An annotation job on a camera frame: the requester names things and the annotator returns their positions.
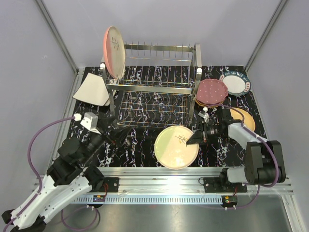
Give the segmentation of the cream round plate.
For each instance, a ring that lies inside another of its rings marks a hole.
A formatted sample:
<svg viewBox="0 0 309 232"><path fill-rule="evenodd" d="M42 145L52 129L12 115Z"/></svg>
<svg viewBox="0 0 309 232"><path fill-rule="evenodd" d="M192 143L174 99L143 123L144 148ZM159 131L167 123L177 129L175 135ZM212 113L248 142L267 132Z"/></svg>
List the cream round plate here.
<svg viewBox="0 0 309 232"><path fill-rule="evenodd" d="M198 144L187 144L192 135L190 129L181 125L163 129L154 143L154 154L158 162L173 170L190 166L199 152Z"/></svg>

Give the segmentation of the yellow dotted plate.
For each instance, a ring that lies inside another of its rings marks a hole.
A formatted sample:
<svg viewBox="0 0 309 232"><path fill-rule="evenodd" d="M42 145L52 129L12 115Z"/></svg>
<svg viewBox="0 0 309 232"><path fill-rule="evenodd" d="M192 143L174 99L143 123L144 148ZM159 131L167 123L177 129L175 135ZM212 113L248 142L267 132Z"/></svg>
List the yellow dotted plate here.
<svg viewBox="0 0 309 232"><path fill-rule="evenodd" d="M202 103L198 100L195 100L196 104L198 106L201 106L201 107L207 107L207 108L216 108L218 107L220 104L222 104L223 102L218 102L218 103L215 103L215 104L205 104L205 103Z"/></svg>

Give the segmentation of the square black-rimmed plate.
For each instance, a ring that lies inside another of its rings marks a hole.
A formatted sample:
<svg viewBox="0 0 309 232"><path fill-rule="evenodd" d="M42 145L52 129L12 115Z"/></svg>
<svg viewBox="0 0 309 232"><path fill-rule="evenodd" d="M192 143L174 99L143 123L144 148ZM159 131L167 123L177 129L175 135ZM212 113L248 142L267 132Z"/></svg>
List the square black-rimmed plate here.
<svg viewBox="0 0 309 232"><path fill-rule="evenodd" d="M97 106L107 106L110 103L109 93L103 78L92 73L87 74L72 98Z"/></svg>

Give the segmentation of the pink dotted plate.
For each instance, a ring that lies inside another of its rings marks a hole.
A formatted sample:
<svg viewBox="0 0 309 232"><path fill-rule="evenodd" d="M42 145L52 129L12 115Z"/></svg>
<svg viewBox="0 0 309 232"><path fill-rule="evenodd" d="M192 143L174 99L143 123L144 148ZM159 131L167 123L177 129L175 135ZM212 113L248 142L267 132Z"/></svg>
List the pink dotted plate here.
<svg viewBox="0 0 309 232"><path fill-rule="evenodd" d="M205 105L221 103L228 96L227 86L217 79L200 81L196 100Z"/></svg>

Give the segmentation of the teal-rimmed lettered plate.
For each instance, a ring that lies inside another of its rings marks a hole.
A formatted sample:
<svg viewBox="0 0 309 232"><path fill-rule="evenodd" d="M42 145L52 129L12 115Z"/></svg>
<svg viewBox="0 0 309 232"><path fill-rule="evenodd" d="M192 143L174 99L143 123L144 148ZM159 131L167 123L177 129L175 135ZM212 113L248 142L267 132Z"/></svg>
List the teal-rimmed lettered plate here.
<svg viewBox="0 0 309 232"><path fill-rule="evenodd" d="M243 96L251 90L249 78L238 71L225 72L220 76L219 80L226 85L228 94L233 96Z"/></svg>

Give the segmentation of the pink round plate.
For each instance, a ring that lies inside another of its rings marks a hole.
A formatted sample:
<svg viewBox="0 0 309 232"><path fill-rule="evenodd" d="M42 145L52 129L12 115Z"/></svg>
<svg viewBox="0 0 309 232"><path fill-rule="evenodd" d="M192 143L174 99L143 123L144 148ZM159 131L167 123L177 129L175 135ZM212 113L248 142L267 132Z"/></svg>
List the pink round plate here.
<svg viewBox="0 0 309 232"><path fill-rule="evenodd" d="M125 74L126 50L120 31L110 26L104 35L103 57L112 78L120 80Z"/></svg>

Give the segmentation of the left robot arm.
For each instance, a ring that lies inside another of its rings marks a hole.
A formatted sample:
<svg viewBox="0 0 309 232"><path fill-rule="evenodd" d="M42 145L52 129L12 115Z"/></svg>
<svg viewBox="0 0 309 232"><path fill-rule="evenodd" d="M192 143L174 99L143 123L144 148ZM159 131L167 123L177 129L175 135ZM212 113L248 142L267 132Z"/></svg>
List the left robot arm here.
<svg viewBox="0 0 309 232"><path fill-rule="evenodd" d="M59 157L48 168L44 177L40 177L31 160L31 149L38 135L48 127L60 122L75 120L91 132L89 142L84 144L76 137L62 142L58 149ZM105 177L95 165L92 157L101 149L104 142L121 148L125 144L130 126L114 129L115 118L105 116L98 120L92 113L59 119L41 128L32 137L28 146L28 163L37 176L39 186L16 209L2 213L4 230L12 225L14 232L42 232L51 219L73 200L88 192L115 191L117 177Z"/></svg>

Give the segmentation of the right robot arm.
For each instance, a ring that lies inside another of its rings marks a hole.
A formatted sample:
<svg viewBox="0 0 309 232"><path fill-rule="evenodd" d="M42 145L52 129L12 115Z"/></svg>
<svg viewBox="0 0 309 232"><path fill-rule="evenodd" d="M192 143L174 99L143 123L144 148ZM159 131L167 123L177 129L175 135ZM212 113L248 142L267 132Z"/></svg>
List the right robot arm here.
<svg viewBox="0 0 309 232"><path fill-rule="evenodd" d="M209 139L222 136L236 141L244 150L244 165L235 168L223 168L218 177L210 183L204 182L205 190L232 192L241 185L261 185L271 188L286 180L286 171L279 141L268 140L250 130L241 119L235 119L235 108L222 109L218 123L209 123L207 108L199 112L203 119L200 128L186 142L187 145L202 145Z"/></svg>

